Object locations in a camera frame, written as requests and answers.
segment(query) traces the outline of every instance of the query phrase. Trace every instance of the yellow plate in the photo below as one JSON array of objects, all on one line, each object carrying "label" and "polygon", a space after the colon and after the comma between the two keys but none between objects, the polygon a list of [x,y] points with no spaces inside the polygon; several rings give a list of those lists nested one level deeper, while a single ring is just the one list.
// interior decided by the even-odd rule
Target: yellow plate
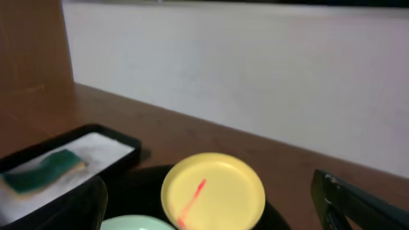
[{"label": "yellow plate", "polygon": [[200,153],[177,163],[165,177],[161,199],[169,220],[188,230],[248,230],[265,205],[257,174],[221,153]]}]

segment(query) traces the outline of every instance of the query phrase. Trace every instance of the white backdrop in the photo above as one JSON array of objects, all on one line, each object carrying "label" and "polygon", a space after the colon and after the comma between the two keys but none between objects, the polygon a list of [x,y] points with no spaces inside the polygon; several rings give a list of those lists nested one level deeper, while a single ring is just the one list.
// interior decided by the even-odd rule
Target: white backdrop
[{"label": "white backdrop", "polygon": [[408,11],[63,8],[79,83],[409,176]]}]

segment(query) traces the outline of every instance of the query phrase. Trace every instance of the red sauce smear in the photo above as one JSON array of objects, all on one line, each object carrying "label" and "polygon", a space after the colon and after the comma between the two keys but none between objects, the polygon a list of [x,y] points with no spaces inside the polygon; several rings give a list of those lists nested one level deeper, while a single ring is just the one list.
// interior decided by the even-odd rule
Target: red sauce smear
[{"label": "red sauce smear", "polygon": [[200,191],[202,191],[204,185],[206,184],[206,179],[203,179],[202,182],[200,183],[200,185],[198,186],[196,192],[193,195],[193,198],[189,201],[189,203],[187,203],[187,205],[182,209],[180,216],[178,218],[178,225],[185,229],[186,225],[184,220],[186,219],[186,215],[189,212],[190,208],[192,207],[192,205],[195,203],[197,197],[199,197]]}]

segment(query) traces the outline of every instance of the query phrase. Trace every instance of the black tray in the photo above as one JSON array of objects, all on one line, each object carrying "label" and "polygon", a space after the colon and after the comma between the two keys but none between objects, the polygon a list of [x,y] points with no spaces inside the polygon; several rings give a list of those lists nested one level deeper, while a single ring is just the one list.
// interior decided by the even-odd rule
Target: black tray
[{"label": "black tray", "polygon": [[107,128],[99,124],[88,124],[71,130],[65,134],[61,134],[57,137],[53,137],[48,141],[41,142],[30,146],[26,149],[12,153],[11,155],[0,159],[0,173],[9,171],[20,164],[23,164],[31,159],[39,157],[40,155],[58,148],[64,144],[72,142],[86,134],[96,132],[111,139],[115,139],[123,144],[135,148],[131,153],[121,158],[117,162],[113,163],[97,175],[101,176],[103,180],[107,180],[113,176],[117,176],[119,173],[127,171],[131,167],[139,163],[141,153],[141,141],[121,134],[115,130]]}]

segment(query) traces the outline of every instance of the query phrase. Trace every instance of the plate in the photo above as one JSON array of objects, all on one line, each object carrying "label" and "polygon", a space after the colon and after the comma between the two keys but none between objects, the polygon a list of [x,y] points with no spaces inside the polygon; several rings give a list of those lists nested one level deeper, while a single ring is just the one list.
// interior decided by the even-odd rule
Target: plate
[{"label": "plate", "polygon": [[246,163],[222,153],[200,153],[168,172],[161,200],[180,229],[248,230],[263,214],[265,192]]},{"label": "plate", "polygon": [[172,226],[154,217],[124,215],[102,221],[100,230],[174,230]]}]

